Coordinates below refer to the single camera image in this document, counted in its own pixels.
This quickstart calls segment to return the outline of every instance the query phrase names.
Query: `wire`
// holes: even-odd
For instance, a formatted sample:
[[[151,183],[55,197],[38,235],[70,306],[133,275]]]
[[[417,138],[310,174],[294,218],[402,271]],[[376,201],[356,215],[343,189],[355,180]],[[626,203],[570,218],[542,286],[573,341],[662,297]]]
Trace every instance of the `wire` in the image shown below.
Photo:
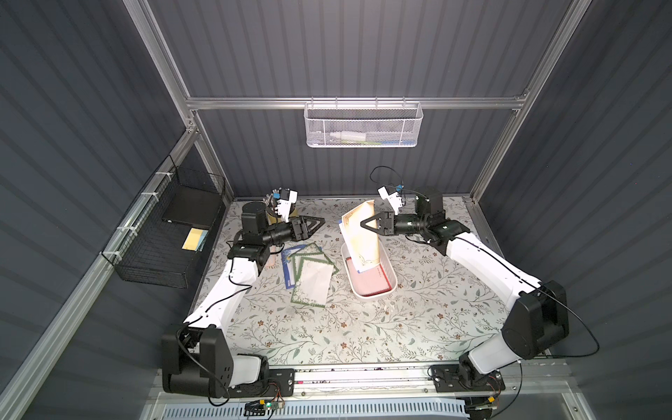
[[[203,366],[198,360],[196,360],[196,359],[192,356],[192,354],[189,352],[189,350],[187,350],[187,348],[184,347],[184,344],[183,344],[182,341],[180,341],[180,339],[179,339],[179,335],[182,334],[182,331],[184,331],[184,329],[185,329],[186,327],[190,326],[191,324],[193,324],[193,323],[195,323],[195,322],[197,322],[197,321],[200,321],[202,318],[203,318],[203,317],[199,317],[198,319],[196,319],[196,320],[194,320],[194,321],[192,321],[192,322],[190,322],[190,323],[188,323],[188,324],[184,324],[184,325],[182,325],[182,327],[181,327],[180,329],[178,329],[177,332],[175,333],[175,339],[177,340],[177,345],[178,345],[178,347],[184,352],[184,354],[186,354],[186,355],[189,357],[189,359],[192,360],[193,363],[195,363],[199,368],[203,369],[203,371],[205,371],[205,373],[207,373],[208,375],[210,375],[211,377],[213,377],[217,382],[219,382],[219,385],[222,386],[222,388],[223,388],[224,391],[226,392],[226,401],[224,401],[222,404],[215,404],[215,403],[213,403],[212,400],[210,399],[210,396],[208,395],[208,402],[209,402],[210,404],[214,405],[215,407],[221,407],[221,406],[223,406],[224,404],[228,403],[228,401],[231,399],[231,395],[229,395],[229,393],[228,393],[228,387],[227,387],[226,385],[224,385],[224,383],[222,382],[222,380],[221,380],[220,378],[218,378],[216,374],[212,373],[208,368],[206,368],[206,367]]]
[[[588,334],[590,334],[590,336],[593,338],[593,341],[595,342],[596,348],[595,348],[595,350],[591,351],[590,353],[577,354],[577,355],[554,354],[554,355],[546,356],[546,359],[586,358],[588,356],[592,356],[593,354],[596,354],[599,351],[599,341],[597,340],[597,337],[595,336],[595,334],[593,334],[593,331],[591,331],[591,329],[586,325],[586,323],[583,322],[583,319],[581,319],[581,317],[576,314],[576,312],[571,310],[567,305],[565,305],[564,303],[562,303],[558,299],[555,299],[554,296],[551,296],[548,293],[546,293],[545,291],[541,290],[539,286],[535,286],[535,285],[527,282],[526,280],[524,280],[522,277],[520,277],[515,272],[513,272],[513,270],[510,269],[506,264],[499,261],[499,259],[497,257],[495,257],[494,255],[492,255],[487,249],[478,247],[475,244],[471,243],[470,241],[467,241],[465,238],[460,238],[460,237],[454,237],[454,238],[460,239],[461,241],[464,241],[464,242],[468,243],[469,245],[471,245],[471,246],[473,246],[473,247],[475,247],[475,248],[477,248],[481,251],[484,251],[486,254],[490,255],[495,261],[500,263],[505,269],[509,270],[511,272],[511,274],[513,274],[515,277],[517,277],[521,282],[527,284],[529,287],[534,288],[535,290],[538,290],[539,292],[547,295],[549,298],[555,300],[559,305],[561,305],[563,308],[567,309],[572,315],[574,315],[576,317],[576,319],[579,320],[579,322],[583,325],[584,328],[586,328],[586,331],[588,331]]]
[[[518,361],[518,366],[520,366],[520,385],[518,385],[518,391],[515,393],[515,396],[513,397],[513,400],[511,400],[511,402],[509,403],[509,405],[507,405],[506,407],[504,407],[504,408],[502,409],[502,411],[499,411],[499,412],[495,413],[495,415],[493,415],[492,417],[490,417],[491,419],[494,419],[495,417],[497,417],[497,416],[500,415],[501,413],[504,413],[504,412],[506,411],[506,409],[508,409],[508,408],[513,404],[513,402],[515,401],[515,399],[518,398],[518,395],[520,395],[520,388],[523,387],[523,364],[520,363],[520,361]]]
[[[235,284],[235,285],[237,285],[237,286],[245,286],[245,288],[244,288],[244,289],[237,290],[236,292],[232,293],[231,295],[227,296],[226,298],[217,300],[215,303],[213,303],[213,304],[211,304],[210,306],[208,306],[208,308],[204,311],[204,313],[208,313],[208,311],[209,311],[210,309],[212,309],[212,307],[215,306],[216,304],[218,304],[219,302],[223,302],[223,301],[225,301],[226,299],[230,299],[230,298],[232,298],[233,296],[236,296],[238,293],[246,292],[246,291],[252,289],[252,286],[250,286],[250,285],[248,285],[248,284],[240,284],[240,283],[236,283],[236,282],[234,282],[233,280],[231,280],[231,272],[232,272],[232,271],[233,271],[233,260],[231,260],[231,270],[230,270],[229,273],[228,273],[228,280],[229,280],[231,283],[233,283],[233,284]],[[230,395],[229,395],[229,393],[228,393],[228,387],[227,387],[226,385],[224,385],[224,383],[220,380],[220,378],[217,377],[216,374],[214,374],[214,373],[213,373],[212,371],[210,371],[208,368],[206,368],[205,366],[203,366],[198,360],[196,360],[196,359],[192,356],[192,354],[189,352],[189,350],[187,350],[187,348],[184,346],[184,344],[182,343],[182,341],[180,341],[180,339],[179,339],[180,334],[182,334],[182,331],[184,331],[185,328],[187,328],[187,327],[190,326],[191,324],[194,324],[194,323],[200,321],[201,319],[203,319],[203,316],[198,317],[198,319],[196,319],[196,320],[194,320],[194,321],[191,321],[190,323],[187,323],[187,324],[182,325],[182,328],[178,329],[177,332],[175,333],[175,338],[176,338],[176,340],[177,340],[177,345],[178,345],[179,348],[184,352],[184,354],[186,354],[186,355],[189,357],[189,359],[191,359],[196,365],[198,365],[198,367],[200,367],[201,369],[203,369],[203,371],[205,371],[205,373],[207,373],[208,375],[210,375],[211,377],[213,377],[217,382],[219,382],[219,385],[221,385],[222,388],[224,389],[224,391],[226,391],[226,401],[224,401],[224,402],[221,403],[221,404],[215,404],[215,403],[213,403],[212,400],[210,399],[210,396],[208,395],[208,402],[209,402],[211,405],[213,405],[214,407],[221,407],[221,406],[223,406],[224,404],[228,403],[228,401],[231,399],[231,397],[230,397]]]
[[[278,249],[276,252],[271,252],[271,255],[279,254],[279,253],[282,252],[283,249],[285,249],[285,244],[284,243],[282,243],[282,245],[280,245],[280,249]]]
[[[399,188],[401,191],[412,192],[412,193],[414,193],[414,194],[417,194],[418,196],[421,196],[421,197],[424,197],[425,199],[427,199],[427,196],[426,196],[425,194],[419,193],[419,192],[417,192],[417,191],[409,190],[408,188],[404,188],[404,187],[403,187],[403,185],[404,185],[404,178],[403,178],[401,175],[399,175],[399,172],[395,171],[393,168],[390,168],[389,166],[378,165],[378,166],[376,166],[375,168],[371,169],[371,172],[369,173],[369,179],[371,179],[371,182],[373,182],[373,183],[377,183],[377,184],[379,184],[379,185],[383,185],[383,186],[385,186],[385,187],[390,187],[390,188],[394,188],[394,189],[397,189],[397,188],[398,188],[398,187],[396,187],[396,186],[394,186],[394,185],[389,185],[389,184],[386,184],[386,183],[378,182],[378,181],[375,181],[373,178],[371,178],[371,175],[373,175],[373,174],[374,174],[374,171],[375,171],[376,169],[378,169],[378,168],[387,168],[387,169],[391,170],[392,172],[394,172],[394,174],[395,174],[396,176],[398,176],[398,177],[399,177],[399,180],[401,181],[401,182],[399,183],[399,185],[401,185],[401,188]]]
[[[415,239],[411,239],[411,238],[409,238],[408,235],[404,235],[404,236],[406,236],[406,239],[408,239],[410,242],[419,243],[420,245],[428,245],[428,243],[426,243],[426,242],[423,242],[423,241],[416,241]]]
[[[268,384],[269,384],[269,386],[270,386],[271,384],[273,384],[273,385],[276,386],[276,395],[275,395],[275,396],[273,397],[273,399],[271,400],[271,403],[274,402],[276,399],[282,398],[282,395],[280,395],[280,387],[278,386],[278,384],[275,383],[275,382],[268,382]],[[271,417],[273,417],[273,413],[275,413],[275,411],[276,411],[275,409],[271,409],[271,414],[268,416],[268,420],[271,420]]]
[[[485,383],[488,384],[488,386],[489,386],[489,387],[493,390],[493,392],[496,394],[494,398],[497,400],[497,408],[499,408],[499,394],[497,393],[497,391],[495,391],[495,387],[492,386],[492,385],[490,384],[490,382],[485,382]]]
[[[497,378],[494,377],[494,376],[492,376],[492,375],[488,375],[488,378],[492,378],[492,379],[495,381],[495,384],[497,384],[497,395],[495,395],[495,396],[499,396],[499,395],[502,393],[502,390],[501,390],[501,387],[499,386],[499,382],[497,381]]]

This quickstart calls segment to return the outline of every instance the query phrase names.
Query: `black cable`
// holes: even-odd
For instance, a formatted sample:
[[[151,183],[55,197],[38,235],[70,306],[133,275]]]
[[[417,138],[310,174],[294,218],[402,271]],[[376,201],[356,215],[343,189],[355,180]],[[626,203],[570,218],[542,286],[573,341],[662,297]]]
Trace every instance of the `black cable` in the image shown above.
[[[280,246],[280,249],[278,251],[271,252],[271,255],[279,254],[279,253],[282,252],[283,249],[285,249],[285,244],[284,243]]]
[[[232,259],[231,259],[231,269],[228,271],[228,281],[229,281],[231,284],[235,284],[236,286],[241,286],[241,287],[246,288],[245,290],[250,290],[250,289],[252,289],[252,286],[249,285],[249,284],[236,283],[236,282],[234,282],[233,280],[231,280],[231,273],[233,273],[233,261],[235,261],[235,258],[232,258]]]
[[[213,403],[212,400],[210,400],[210,396],[208,395],[208,402],[210,402],[210,404],[214,405],[215,407],[221,407],[221,406],[223,406],[224,404],[228,403],[228,401],[231,399],[231,396],[230,396],[229,393],[228,393],[228,387],[227,387],[226,385],[224,385],[224,383],[222,382],[222,380],[221,380],[220,378],[218,378],[216,374],[212,373],[208,368],[206,368],[206,367],[203,366],[198,360],[196,360],[196,359],[192,356],[192,354],[189,352],[189,350],[187,350],[187,348],[184,347],[184,344],[183,344],[182,341],[180,341],[180,339],[179,339],[179,335],[182,334],[182,331],[184,331],[184,329],[185,329],[186,327],[190,326],[191,324],[193,324],[193,323],[195,323],[195,322],[197,322],[197,321],[200,321],[202,318],[203,318],[203,317],[199,317],[198,319],[196,319],[196,320],[194,320],[194,321],[192,321],[192,322],[190,322],[190,323],[188,323],[188,324],[184,324],[184,325],[182,326],[182,328],[178,329],[177,332],[175,333],[175,339],[177,340],[177,346],[184,352],[184,354],[186,354],[186,355],[189,357],[189,359],[192,360],[193,363],[195,363],[199,368],[203,369],[203,370],[205,371],[205,373],[207,373],[208,375],[210,375],[211,377],[213,377],[217,382],[219,382],[219,385],[222,386],[222,388],[223,388],[224,391],[226,392],[226,401],[224,401],[222,404],[217,405],[217,404]]]
[[[561,305],[563,308],[567,309],[572,315],[574,315],[574,316],[576,317],[576,319],[579,320],[579,322],[583,325],[583,327],[586,328],[586,331],[588,331],[588,334],[590,334],[590,336],[593,338],[593,341],[595,342],[595,345],[597,346],[597,348],[595,348],[595,350],[592,351],[592,352],[590,352],[590,353],[586,353],[586,354],[578,354],[578,355],[562,355],[562,354],[554,354],[554,355],[546,356],[547,359],[585,358],[585,357],[588,357],[588,356],[592,356],[593,354],[596,354],[596,353],[599,351],[599,341],[597,340],[597,337],[595,336],[595,334],[593,334],[593,331],[591,331],[591,329],[586,325],[586,323],[583,322],[583,319],[581,319],[581,317],[580,317],[579,315],[576,314],[576,312],[574,312],[573,310],[571,310],[567,305],[565,305],[564,303],[562,303],[562,302],[559,301],[558,299],[555,299],[555,297],[553,297],[553,296],[549,295],[548,293],[546,293],[545,291],[541,290],[541,289],[539,288],[539,286],[535,286],[535,285],[533,285],[533,284],[527,282],[526,280],[524,280],[522,277],[520,277],[519,275],[517,275],[512,269],[510,269],[506,264],[504,264],[503,262],[499,261],[499,258],[497,258],[497,257],[495,257],[494,255],[492,255],[487,249],[478,247],[478,246],[476,246],[475,244],[471,243],[470,241],[467,241],[465,238],[460,238],[460,237],[455,237],[455,238],[456,238],[456,239],[460,239],[461,241],[464,241],[464,242],[468,243],[469,245],[471,245],[471,246],[473,246],[473,247],[475,247],[475,248],[477,248],[477,249],[479,249],[479,250],[481,250],[481,251],[484,251],[486,254],[490,255],[495,261],[497,261],[498,263],[500,263],[505,269],[509,270],[509,271],[511,272],[511,274],[513,274],[515,277],[517,277],[521,282],[523,282],[523,283],[527,284],[529,287],[534,288],[535,290],[538,290],[539,292],[541,292],[541,293],[547,295],[549,298],[555,300],[555,301],[556,301],[559,305]]]
[[[235,293],[231,294],[230,296],[227,296],[226,298],[223,298],[223,299],[220,299],[220,300],[216,301],[215,303],[213,303],[213,304],[211,304],[210,306],[208,306],[208,308],[205,310],[205,312],[208,312],[213,306],[215,306],[215,305],[218,304],[219,302],[223,302],[223,301],[225,301],[226,299],[230,299],[230,298],[232,298],[233,296],[236,296],[238,293],[246,292],[246,291],[252,289],[252,286],[249,286],[249,285],[247,285],[247,284],[238,284],[238,283],[234,283],[234,282],[231,282],[231,283],[236,284],[236,285],[238,285],[238,286],[247,286],[247,288],[237,290]]]
[[[210,395],[208,395],[208,402],[209,402],[210,405],[212,405],[213,407],[221,407],[221,406],[223,406],[224,404],[228,403],[228,399],[227,399],[226,401],[224,401],[223,403],[221,403],[221,404],[215,404],[215,403],[213,403],[212,400],[210,399]]]
[[[238,239],[241,237],[242,234],[243,234],[243,229],[241,229],[241,230],[239,230],[238,232],[236,232],[236,234],[233,235],[233,239],[231,240],[231,243],[236,243],[236,242],[238,242]]]
[[[506,411],[506,409],[508,409],[511,405],[513,405],[513,402],[515,401],[516,398],[518,398],[518,395],[520,395],[520,388],[523,387],[523,365],[522,365],[520,362],[518,362],[518,365],[520,366],[520,385],[518,385],[518,391],[515,393],[515,396],[513,397],[513,400],[511,400],[511,402],[509,403],[509,405],[507,405],[506,407],[504,407],[504,408],[502,409],[502,411],[498,411],[498,412],[496,412],[495,415],[493,415],[492,417],[490,417],[491,419],[494,419],[495,417],[497,417],[497,416],[500,415],[501,413],[504,413],[504,412]]]
[[[429,376],[429,378],[432,380],[432,382],[435,381],[437,378],[441,379],[439,376],[434,376],[434,375],[432,375],[432,374],[429,372],[430,369],[431,369],[431,366],[427,368],[427,376]],[[489,378],[491,378],[491,377],[492,377],[492,376],[488,375],[488,379],[486,379],[486,381],[485,381],[487,384],[489,384],[488,381],[489,381]],[[495,395],[495,398],[499,398],[499,395],[501,394],[501,387],[499,386],[499,383],[497,382],[497,379],[495,379],[495,383],[497,384],[497,388],[499,389],[499,391],[495,393],[495,394],[496,394],[496,395]],[[460,386],[461,386],[462,388],[464,388],[464,389],[471,389],[471,388],[469,388],[468,386],[465,386],[459,378],[458,378],[458,384],[460,384]],[[465,409],[473,409],[473,408],[475,408],[475,407],[480,407],[480,406],[485,405],[485,404],[484,404],[484,403],[472,404],[472,405],[467,404],[467,405],[464,406],[464,408],[465,408]]]
[[[406,239],[408,239],[410,242],[419,243],[420,245],[428,245],[428,243],[426,243],[426,242],[423,242],[423,241],[416,241],[415,239],[411,239],[411,238],[409,238],[408,235],[404,235],[404,236],[406,236]]]
[[[373,183],[377,183],[377,184],[379,184],[379,185],[383,185],[384,187],[390,187],[390,188],[394,188],[394,189],[396,189],[396,186],[394,186],[394,185],[389,185],[389,184],[386,184],[386,183],[380,183],[380,182],[374,181],[374,179],[371,178],[371,175],[373,175],[373,174],[374,174],[374,171],[375,171],[376,169],[378,169],[378,168],[387,168],[387,169],[391,170],[392,172],[394,172],[394,174],[395,174],[396,176],[399,177],[399,179],[400,179],[400,181],[401,181],[401,182],[399,183],[399,185],[404,185],[404,178],[403,178],[401,175],[399,175],[399,172],[397,172],[397,171],[395,171],[393,168],[390,168],[389,166],[385,166],[385,165],[378,165],[378,166],[376,166],[375,168],[371,169],[371,172],[369,173],[369,179],[371,179],[371,182],[373,182]],[[412,192],[412,193],[414,193],[414,194],[417,194],[418,196],[421,196],[421,197],[424,197],[425,199],[427,199],[427,196],[426,196],[425,194],[421,194],[421,193],[419,193],[419,192],[417,192],[417,191],[409,190],[408,188],[404,188],[404,187],[402,187],[402,188],[401,188],[401,191]]]

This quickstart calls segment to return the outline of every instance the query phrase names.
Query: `white wire basket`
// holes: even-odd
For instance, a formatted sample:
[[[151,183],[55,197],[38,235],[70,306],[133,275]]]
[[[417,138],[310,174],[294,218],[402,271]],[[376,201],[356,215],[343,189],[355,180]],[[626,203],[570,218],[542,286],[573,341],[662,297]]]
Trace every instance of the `white wire basket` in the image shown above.
[[[310,147],[414,147],[423,113],[419,102],[306,102]]]

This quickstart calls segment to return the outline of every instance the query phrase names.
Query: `gray corrugated wall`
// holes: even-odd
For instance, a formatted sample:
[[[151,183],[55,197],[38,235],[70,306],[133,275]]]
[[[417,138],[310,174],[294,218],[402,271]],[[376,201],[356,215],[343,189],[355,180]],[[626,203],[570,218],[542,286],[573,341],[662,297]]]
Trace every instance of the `gray corrugated wall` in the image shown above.
[[[671,72],[671,2],[594,1],[481,202],[600,339],[569,360],[600,419],[672,409]],[[572,329],[556,353],[593,349]]]
[[[236,196],[292,186],[299,195],[375,195],[377,165],[395,168],[408,188],[468,193],[511,115],[509,110],[427,110],[416,147],[314,149],[302,111],[200,111]],[[390,172],[376,181],[398,182]]]
[[[0,109],[2,390],[184,127],[111,1],[1,2]],[[26,418],[73,418],[109,396],[108,417],[129,418],[157,366],[157,324],[184,294],[112,278]]]
[[[519,95],[567,0],[151,0],[191,96]]]
[[[522,94],[569,1],[150,1],[192,97]],[[469,192],[508,111],[425,111],[412,149],[310,149],[295,111],[201,111],[236,196]]]

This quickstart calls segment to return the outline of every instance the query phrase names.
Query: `table surface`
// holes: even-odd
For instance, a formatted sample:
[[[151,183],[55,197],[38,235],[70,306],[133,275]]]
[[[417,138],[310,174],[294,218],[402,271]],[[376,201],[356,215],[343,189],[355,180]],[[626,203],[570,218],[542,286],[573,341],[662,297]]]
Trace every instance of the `table surface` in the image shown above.
[[[323,217],[312,238],[337,264],[326,308],[290,302],[280,256],[271,256],[238,307],[226,340],[232,351],[266,355],[271,365],[346,364],[456,360],[499,332],[507,311],[499,298],[466,268],[404,236],[382,237],[398,278],[388,298],[360,302],[341,259],[341,216],[363,200],[299,200],[298,213]],[[412,213],[409,200],[401,209]],[[219,279],[229,246],[241,228],[244,202],[233,202],[199,292],[197,304]],[[446,216],[475,233],[461,197],[444,198]],[[389,210],[380,199],[376,211]],[[288,243],[288,246],[299,243]]]

